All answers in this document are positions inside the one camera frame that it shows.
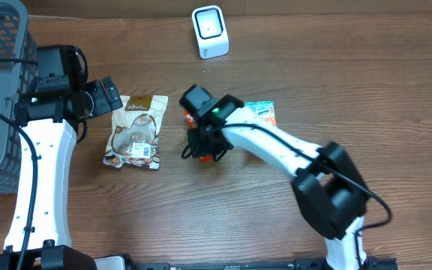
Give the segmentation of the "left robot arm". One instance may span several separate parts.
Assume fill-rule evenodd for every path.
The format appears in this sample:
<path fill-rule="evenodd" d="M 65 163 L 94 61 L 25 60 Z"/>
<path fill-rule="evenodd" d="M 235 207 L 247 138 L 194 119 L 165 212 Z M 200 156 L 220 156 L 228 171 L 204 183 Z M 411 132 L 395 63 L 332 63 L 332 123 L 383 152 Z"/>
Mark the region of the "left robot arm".
<path fill-rule="evenodd" d="M 123 255 L 93 258 L 71 247 L 68 177 L 87 121 L 122 107 L 111 78 L 89 81 L 86 57 L 70 45 L 37 49 L 38 75 L 19 96 L 14 119 L 22 157 L 16 208 L 0 269 L 128 269 Z"/>

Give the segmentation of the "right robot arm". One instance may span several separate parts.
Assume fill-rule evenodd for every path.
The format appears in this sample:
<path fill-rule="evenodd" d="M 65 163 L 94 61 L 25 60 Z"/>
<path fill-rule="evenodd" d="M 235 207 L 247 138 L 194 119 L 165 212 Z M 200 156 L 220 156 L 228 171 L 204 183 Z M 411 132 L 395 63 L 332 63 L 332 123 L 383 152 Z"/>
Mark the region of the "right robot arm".
<path fill-rule="evenodd" d="M 287 175 L 301 215 L 325 239 L 330 269 L 364 269 L 360 230 L 368 188 L 343 147 L 305 142 L 259 118 L 232 95 L 192 85 L 179 101 L 194 121 L 181 156 L 219 161 L 239 147 Z"/>

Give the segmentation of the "red snack packet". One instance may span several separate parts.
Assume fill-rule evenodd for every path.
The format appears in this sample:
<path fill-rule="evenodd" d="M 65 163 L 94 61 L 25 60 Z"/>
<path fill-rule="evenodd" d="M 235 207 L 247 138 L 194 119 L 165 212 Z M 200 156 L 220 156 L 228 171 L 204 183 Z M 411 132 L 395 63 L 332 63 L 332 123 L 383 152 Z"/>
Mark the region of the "red snack packet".
<path fill-rule="evenodd" d="M 184 116 L 186 118 L 186 122 L 188 124 L 188 127 L 191 128 L 196 128 L 197 127 L 197 123 L 195 122 L 194 118 L 190 115 L 190 113 L 185 109 L 183 111 Z M 199 160 L 201 162 L 209 162 L 212 160 L 212 156 L 205 156 L 205 157 L 200 157 Z"/>

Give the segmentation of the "orange Kleenex tissue pack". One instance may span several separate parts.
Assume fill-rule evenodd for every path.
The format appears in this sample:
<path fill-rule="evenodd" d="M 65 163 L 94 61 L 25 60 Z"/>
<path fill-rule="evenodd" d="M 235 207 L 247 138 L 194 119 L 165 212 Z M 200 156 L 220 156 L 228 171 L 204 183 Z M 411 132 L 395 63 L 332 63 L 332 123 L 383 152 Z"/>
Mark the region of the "orange Kleenex tissue pack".
<path fill-rule="evenodd" d="M 275 118 L 275 110 L 272 105 L 264 105 L 264 106 L 258 106 L 254 113 L 258 116 L 259 119 L 262 119 L 266 122 L 268 122 L 272 126 L 276 126 L 276 118 Z"/>

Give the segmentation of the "white brown snack bag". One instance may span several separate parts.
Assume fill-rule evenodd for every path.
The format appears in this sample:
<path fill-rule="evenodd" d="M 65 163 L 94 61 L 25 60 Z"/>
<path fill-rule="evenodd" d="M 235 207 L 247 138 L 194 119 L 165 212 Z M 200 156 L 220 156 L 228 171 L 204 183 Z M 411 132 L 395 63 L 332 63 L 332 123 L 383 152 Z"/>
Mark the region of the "white brown snack bag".
<path fill-rule="evenodd" d="M 112 133 L 103 163 L 157 170 L 161 162 L 159 133 L 168 101 L 164 95 L 122 95 L 122 107 L 112 112 Z"/>

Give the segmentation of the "teal orange soup packet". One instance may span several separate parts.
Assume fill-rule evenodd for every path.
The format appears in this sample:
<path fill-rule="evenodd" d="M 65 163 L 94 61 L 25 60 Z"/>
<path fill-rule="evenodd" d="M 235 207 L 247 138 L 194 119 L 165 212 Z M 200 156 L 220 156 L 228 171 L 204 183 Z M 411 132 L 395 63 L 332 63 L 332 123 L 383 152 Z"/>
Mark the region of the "teal orange soup packet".
<path fill-rule="evenodd" d="M 248 101 L 244 105 L 250 107 L 257 114 L 270 113 L 275 108 L 274 102 L 271 100 Z"/>

